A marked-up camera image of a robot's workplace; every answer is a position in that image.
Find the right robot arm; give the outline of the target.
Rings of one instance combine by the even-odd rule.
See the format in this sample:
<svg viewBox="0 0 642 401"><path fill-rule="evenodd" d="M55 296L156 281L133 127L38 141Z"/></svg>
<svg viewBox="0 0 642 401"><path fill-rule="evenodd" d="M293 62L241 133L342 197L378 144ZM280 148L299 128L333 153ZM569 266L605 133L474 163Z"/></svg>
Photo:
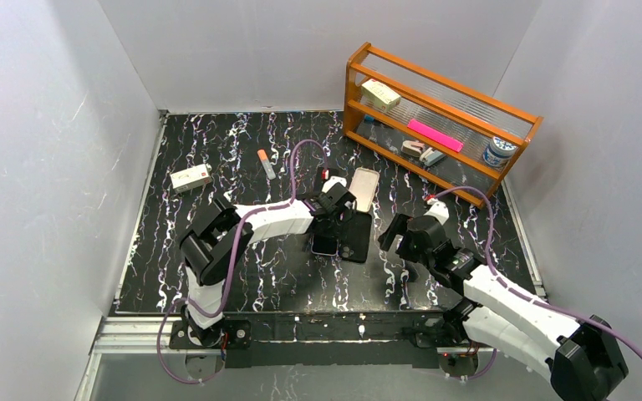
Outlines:
<svg viewBox="0 0 642 401"><path fill-rule="evenodd" d="M397 215L380 237L380 248L389 250L396 237L401 259L420 263L461 298L436 325L442 337L503 351L543 376L562 400L605 400L627 378L606 321L597 318L590 325L547 309L472 251L455 246L437 217Z"/></svg>

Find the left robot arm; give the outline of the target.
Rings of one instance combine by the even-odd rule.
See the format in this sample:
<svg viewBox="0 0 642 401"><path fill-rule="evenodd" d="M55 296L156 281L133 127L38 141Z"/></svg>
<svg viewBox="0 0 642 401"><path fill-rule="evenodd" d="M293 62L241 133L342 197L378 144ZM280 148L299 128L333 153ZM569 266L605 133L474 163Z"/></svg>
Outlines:
<svg viewBox="0 0 642 401"><path fill-rule="evenodd" d="M335 245L344 260L365 262L373 219L356 204L341 183L265 205L233 205L218 196L179 240L188 285L182 316L202 331L219 323L235 267L247 247L260 241L310 235L315 251Z"/></svg>

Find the black phone case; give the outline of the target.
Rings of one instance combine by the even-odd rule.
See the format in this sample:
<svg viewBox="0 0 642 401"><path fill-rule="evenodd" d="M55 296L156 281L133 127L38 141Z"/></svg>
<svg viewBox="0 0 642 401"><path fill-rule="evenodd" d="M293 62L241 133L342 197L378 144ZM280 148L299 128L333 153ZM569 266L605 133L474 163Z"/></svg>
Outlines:
<svg viewBox="0 0 642 401"><path fill-rule="evenodd" d="M372 227L372 216L359 211L344 223L339 237L339 256L342 260L366 263Z"/></svg>

